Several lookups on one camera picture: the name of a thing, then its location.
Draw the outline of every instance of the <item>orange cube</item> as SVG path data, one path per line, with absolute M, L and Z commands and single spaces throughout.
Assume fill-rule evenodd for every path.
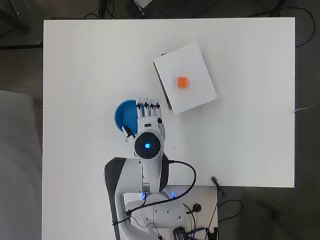
M 187 88 L 189 81 L 187 77 L 178 77 L 178 88 Z

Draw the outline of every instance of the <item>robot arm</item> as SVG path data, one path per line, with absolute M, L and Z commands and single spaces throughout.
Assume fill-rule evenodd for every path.
M 114 158 L 105 166 L 105 181 L 116 240 L 156 240 L 155 232 L 141 231 L 130 223 L 124 193 L 159 193 L 167 185 L 169 161 L 164 151 L 164 126 L 159 103 L 136 101 L 138 134 L 134 149 L 139 158 Z

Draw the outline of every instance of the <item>blue bowl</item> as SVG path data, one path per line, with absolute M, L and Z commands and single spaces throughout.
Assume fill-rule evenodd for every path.
M 138 133 L 138 114 L 136 101 L 127 100 L 121 103 L 117 107 L 114 114 L 114 121 L 120 131 L 122 131 L 123 126 L 127 126 L 136 135 Z

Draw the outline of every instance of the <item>white box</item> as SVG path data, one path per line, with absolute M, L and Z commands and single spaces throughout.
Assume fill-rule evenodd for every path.
M 169 106 L 181 113 L 217 98 L 199 45 L 193 43 L 154 60 Z M 188 88 L 178 88 L 178 77 L 187 77 Z

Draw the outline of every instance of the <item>robot finger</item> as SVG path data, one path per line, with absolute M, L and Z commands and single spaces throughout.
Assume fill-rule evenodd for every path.
M 149 103 L 150 103 L 150 115 L 156 116 L 156 109 L 155 109 L 154 101 L 150 100 Z
M 148 99 L 144 100 L 143 107 L 144 107 L 144 116 L 149 117 L 150 116 L 150 108 L 149 108 Z
M 156 101 L 155 110 L 156 110 L 156 116 L 157 116 L 158 122 L 162 123 L 162 115 L 161 115 L 161 108 L 160 108 L 159 101 Z
M 136 99 L 136 106 L 137 106 L 138 119 L 142 118 L 142 116 L 143 116 L 143 114 L 142 114 L 143 104 L 140 101 L 140 99 Z

